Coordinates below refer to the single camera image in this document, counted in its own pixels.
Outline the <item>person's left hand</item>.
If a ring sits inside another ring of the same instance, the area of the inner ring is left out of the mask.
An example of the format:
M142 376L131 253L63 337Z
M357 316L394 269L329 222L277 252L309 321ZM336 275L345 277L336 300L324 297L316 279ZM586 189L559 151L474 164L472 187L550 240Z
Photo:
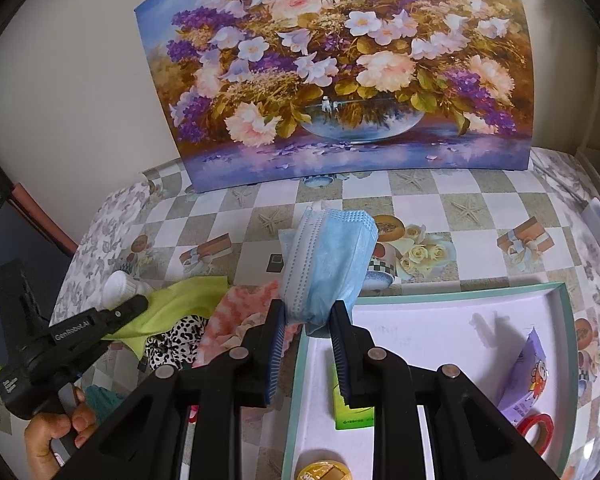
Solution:
M71 416L38 413L24 430L24 446L33 479L48 480L58 473L60 466L50 442L65 437L73 429L76 430L74 444L80 448L97 429L96 416L86 404L84 392L75 388L74 394L79 403Z

